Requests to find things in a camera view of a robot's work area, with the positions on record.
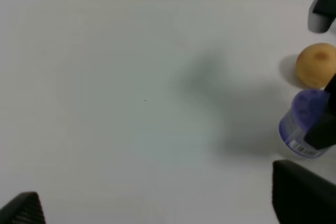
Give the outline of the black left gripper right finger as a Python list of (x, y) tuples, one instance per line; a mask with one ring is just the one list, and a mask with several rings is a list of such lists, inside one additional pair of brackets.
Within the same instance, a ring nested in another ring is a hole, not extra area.
[(279, 223), (335, 223), (335, 184), (294, 162), (274, 161), (272, 206)]

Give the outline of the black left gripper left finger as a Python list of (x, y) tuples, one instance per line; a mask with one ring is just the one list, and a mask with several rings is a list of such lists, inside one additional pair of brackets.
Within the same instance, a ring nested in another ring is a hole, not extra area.
[(46, 224), (37, 192), (18, 194), (1, 208), (1, 224)]

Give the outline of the grey black other gripper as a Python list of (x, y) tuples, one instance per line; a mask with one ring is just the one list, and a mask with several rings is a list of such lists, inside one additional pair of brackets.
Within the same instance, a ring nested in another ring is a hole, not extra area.
[(308, 12), (308, 29), (326, 33), (335, 21), (335, 0), (313, 0)]

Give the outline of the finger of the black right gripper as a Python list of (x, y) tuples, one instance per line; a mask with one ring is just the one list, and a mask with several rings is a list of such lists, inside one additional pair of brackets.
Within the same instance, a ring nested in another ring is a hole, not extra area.
[(327, 105), (321, 118), (304, 137), (305, 142), (317, 150), (335, 145), (335, 74), (324, 91), (329, 94)]

